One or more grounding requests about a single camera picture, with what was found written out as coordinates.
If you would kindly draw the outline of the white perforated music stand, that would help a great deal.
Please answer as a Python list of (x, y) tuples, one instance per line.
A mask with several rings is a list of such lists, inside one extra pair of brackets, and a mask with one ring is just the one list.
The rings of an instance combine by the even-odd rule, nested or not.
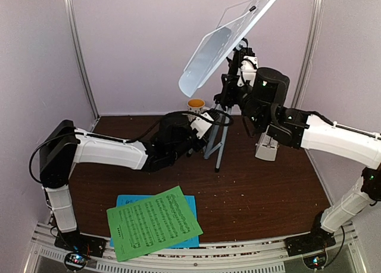
[[(228, 23), (219, 24), (215, 30), (207, 33), (184, 68), (183, 74), (179, 79), (180, 90), (187, 97), (192, 97), (198, 89), (208, 82), (223, 63), (228, 64), (227, 73), (233, 73), (232, 61), (234, 49), (239, 49), (240, 47), (251, 48), (246, 38), (247, 34), (276, 1), (248, 0), (246, 1), (246, 8), (240, 16)], [(219, 172), (221, 168), (227, 131), (233, 123), (231, 117), (232, 108), (222, 110), (214, 102), (214, 107), (208, 109), (215, 109), (221, 113), (222, 124), (212, 129), (207, 149), (204, 151), (205, 159), (208, 159), (214, 152), (218, 153), (215, 165), (216, 172)]]

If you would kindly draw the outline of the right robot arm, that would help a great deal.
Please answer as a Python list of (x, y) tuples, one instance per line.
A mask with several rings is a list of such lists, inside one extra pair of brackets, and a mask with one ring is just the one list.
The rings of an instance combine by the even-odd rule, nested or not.
[(316, 225), (305, 237), (309, 249), (319, 249), (328, 234), (380, 201), (380, 134), (340, 125), (317, 111), (285, 107), (289, 78), (275, 69), (260, 67), (254, 79), (228, 72), (221, 81), (222, 92), (214, 99), (223, 107), (239, 106), (255, 134), (266, 133), (281, 145), (323, 151), (365, 166), (355, 185), (316, 216)]

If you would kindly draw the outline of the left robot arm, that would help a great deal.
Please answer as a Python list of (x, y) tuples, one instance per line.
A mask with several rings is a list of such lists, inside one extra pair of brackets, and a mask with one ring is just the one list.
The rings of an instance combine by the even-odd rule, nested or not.
[(220, 126), (215, 109), (188, 119), (188, 111), (168, 113), (133, 139), (122, 139), (74, 126), (63, 120), (33, 154), (39, 155), (39, 174), (31, 178), (43, 186), (51, 207), (58, 235), (72, 251), (79, 252), (85, 237), (77, 225), (69, 178), (76, 164), (96, 163), (121, 166), (142, 172), (156, 172), (174, 165), (184, 154), (203, 149), (213, 126)]

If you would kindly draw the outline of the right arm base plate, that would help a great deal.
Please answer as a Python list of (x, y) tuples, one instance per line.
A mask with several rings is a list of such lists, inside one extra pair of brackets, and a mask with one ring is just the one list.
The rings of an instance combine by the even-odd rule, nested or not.
[(333, 234), (312, 232), (294, 237), (288, 237), (284, 240), (284, 242), (289, 257), (321, 251), (336, 244)]

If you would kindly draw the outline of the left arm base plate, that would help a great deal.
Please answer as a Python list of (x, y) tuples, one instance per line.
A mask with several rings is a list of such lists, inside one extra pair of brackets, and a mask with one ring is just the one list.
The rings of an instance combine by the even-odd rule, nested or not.
[(104, 254), (107, 240), (101, 237), (93, 237), (80, 234), (76, 239), (69, 237), (57, 237), (54, 246), (71, 252), (80, 252), (90, 257), (101, 258)]

